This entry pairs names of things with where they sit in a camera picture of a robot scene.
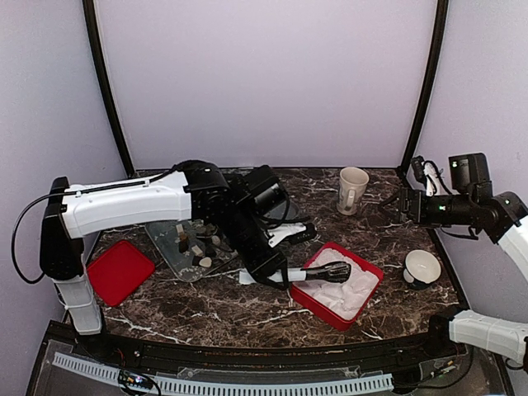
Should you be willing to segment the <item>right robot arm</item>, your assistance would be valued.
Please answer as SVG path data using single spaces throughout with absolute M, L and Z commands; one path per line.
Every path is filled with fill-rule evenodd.
M 406 185 L 380 211 L 399 222 L 453 238 L 448 250 L 469 259 L 455 267 L 469 300 L 433 316 L 421 350 L 437 358 L 466 344 L 492 352 L 515 370 L 527 369 L 527 204 L 512 191 L 496 192 L 484 153 L 448 159 L 450 180 L 422 156 L 408 160 L 418 188 Z

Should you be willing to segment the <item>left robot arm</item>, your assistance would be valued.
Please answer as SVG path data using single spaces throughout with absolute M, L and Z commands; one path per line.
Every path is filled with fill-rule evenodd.
M 84 346 L 99 360 L 116 353 L 82 261 L 85 237 L 135 224 L 202 220 L 216 226 L 249 275 L 287 287 L 287 260 L 270 244 L 264 215 L 286 201 L 279 178 L 264 165 L 245 176 L 187 160 L 153 177 L 84 186 L 65 177 L 52 185 L 41 226 L 40 268 L 56 285 Z

